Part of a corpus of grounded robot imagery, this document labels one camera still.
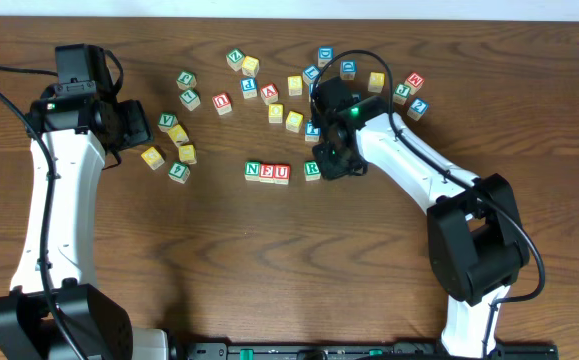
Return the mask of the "green R block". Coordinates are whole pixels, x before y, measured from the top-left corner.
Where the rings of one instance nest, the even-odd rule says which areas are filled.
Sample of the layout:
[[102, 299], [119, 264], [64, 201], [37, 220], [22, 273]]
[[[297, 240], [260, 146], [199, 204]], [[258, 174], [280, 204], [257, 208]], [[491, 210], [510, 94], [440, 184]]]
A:
[[316, 161], [304, 163], [304, 174], [306, 181], [315, 181], [321, 178], [321, 172]]

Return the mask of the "red u block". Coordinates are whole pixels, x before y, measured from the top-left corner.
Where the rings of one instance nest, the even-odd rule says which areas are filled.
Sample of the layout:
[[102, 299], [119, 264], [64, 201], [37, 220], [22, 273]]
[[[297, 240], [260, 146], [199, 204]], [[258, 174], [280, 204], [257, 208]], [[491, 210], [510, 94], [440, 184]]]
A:
[[222, 116], [232, 111], [232, 102], [227, 93], [223, 92], [212, 97], [217, 113]]
[[290, 180], [291, 167], [289, 165], [277, 164], [274, 166], [273, 181], [275, 184], [288, 185]]

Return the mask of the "red E block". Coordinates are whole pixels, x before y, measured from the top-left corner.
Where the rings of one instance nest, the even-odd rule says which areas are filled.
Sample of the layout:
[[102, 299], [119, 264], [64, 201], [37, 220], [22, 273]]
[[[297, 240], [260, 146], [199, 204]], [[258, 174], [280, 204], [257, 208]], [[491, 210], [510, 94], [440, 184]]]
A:
[[275, 166], [273, 164], [261, 164], [259, 172], [259, 181], [262, 183], [274, 182]]

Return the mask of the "green N block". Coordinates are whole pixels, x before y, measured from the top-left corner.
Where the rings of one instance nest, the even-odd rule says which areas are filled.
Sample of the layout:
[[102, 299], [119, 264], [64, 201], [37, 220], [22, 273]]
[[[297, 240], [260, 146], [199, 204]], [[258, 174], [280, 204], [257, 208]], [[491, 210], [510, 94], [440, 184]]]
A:
[[247, 181], [258, 181], [260, 179], [261, 163], [247, 161], [245, 163], [244, 176]]

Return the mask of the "green V block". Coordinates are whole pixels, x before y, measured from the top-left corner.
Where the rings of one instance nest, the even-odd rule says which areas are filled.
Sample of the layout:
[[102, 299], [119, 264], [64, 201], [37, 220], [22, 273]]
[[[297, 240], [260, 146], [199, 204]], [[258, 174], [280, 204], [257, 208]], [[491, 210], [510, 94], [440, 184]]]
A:
[[178, 118], [173, 113], [163, 112], [158, 119], [158, 128], [162, 132], [168, 132], [171, 128], [178, 125]]

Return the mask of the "yellow K block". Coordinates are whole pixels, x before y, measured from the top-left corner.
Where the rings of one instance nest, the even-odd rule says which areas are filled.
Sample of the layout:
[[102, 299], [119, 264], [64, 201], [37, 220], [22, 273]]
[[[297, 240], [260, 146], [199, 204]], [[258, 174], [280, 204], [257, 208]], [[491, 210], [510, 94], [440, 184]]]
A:
[[189, 142], [188, 134], [180, 124], [171, 127], [167, 131], [167, 134], [177, 147], [183, 146]]

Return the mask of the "yellow C block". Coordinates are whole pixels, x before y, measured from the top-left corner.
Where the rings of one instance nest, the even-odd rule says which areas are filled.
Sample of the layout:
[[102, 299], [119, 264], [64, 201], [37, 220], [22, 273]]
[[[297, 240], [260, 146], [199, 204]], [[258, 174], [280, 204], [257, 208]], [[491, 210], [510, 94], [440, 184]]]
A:
[[298, 133], [301, 129], [304, 115], [295, 111], [290, 111], [285, 120], [285, 128], [293, 133]]

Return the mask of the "green 7 block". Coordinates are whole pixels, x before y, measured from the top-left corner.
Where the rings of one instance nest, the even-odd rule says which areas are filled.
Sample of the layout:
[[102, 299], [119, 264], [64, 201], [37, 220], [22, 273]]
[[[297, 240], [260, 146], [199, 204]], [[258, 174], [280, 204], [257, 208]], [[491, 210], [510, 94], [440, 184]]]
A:
[[182, 105], [189, 111], [194, 111], [201, 104], [199, 95], [193, 89], [183, 91], [179, 99]]

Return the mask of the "green J block left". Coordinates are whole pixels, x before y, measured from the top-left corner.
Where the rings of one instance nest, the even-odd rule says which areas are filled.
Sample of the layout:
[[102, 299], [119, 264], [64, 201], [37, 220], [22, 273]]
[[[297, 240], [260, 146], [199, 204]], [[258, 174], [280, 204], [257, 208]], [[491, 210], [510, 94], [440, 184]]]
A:
[[197, 85], [197, 78], [192, 72], [181, 71], [176, 83], [180, 90], [194, 89]]

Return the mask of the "yellow S block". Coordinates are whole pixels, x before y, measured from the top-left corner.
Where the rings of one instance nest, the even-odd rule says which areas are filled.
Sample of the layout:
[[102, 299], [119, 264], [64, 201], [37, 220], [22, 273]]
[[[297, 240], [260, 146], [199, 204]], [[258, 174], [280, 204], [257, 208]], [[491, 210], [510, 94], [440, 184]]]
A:
[[287, 78], [288, 94], [290, 96], [301, 96], [303, 89], [302, 78], [298, 75], [289, 76]]

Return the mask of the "blue L block upper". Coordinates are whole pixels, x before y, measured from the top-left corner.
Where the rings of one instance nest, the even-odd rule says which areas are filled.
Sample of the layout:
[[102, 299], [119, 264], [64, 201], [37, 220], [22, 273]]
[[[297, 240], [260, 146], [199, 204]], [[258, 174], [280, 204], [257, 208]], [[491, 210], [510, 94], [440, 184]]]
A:
[[303, 81], [308, 85], [312, 84], [319, 75], [320, 69], [316, 65], [309, 65], [302, 72]]

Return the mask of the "yellow block right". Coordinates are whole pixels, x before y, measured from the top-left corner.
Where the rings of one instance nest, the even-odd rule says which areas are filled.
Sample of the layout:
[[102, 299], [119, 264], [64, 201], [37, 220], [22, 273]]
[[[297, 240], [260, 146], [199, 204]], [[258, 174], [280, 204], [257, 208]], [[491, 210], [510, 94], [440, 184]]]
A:
[[382, 72], [371, 72], [368, 80], [368, 91], [371, 93], [381, 93], [385, 86], [385, 74]]

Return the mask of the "blue D block right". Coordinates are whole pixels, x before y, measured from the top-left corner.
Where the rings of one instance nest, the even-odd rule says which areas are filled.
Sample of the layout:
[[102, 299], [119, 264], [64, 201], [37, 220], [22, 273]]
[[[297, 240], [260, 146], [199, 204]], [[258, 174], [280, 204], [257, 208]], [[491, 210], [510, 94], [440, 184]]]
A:
[[345, 81], [352, 81], [355, 79], [357, 73], [357, 65], [354, 60], [344, 60], [340, 62], [340, 77]]

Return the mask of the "blue D block top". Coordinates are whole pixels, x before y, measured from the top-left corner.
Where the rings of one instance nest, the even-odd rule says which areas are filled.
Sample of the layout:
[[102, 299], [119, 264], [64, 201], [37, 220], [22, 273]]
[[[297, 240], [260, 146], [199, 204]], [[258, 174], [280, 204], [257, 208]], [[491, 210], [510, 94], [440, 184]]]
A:
[[319, 47], [317, 52], [317, 66], [323, 68], [334, 58], [334, 50], [332, 47]]

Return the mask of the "red M block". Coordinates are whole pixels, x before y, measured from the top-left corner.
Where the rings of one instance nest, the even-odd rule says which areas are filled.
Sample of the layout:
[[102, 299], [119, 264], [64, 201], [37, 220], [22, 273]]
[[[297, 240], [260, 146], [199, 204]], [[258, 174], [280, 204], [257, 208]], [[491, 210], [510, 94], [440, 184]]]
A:
[[410, 89], [410, 94], [416, 94], [423, 86], [425, 79], [418, 73], [412, 72], [405, 80], [405, 85]]

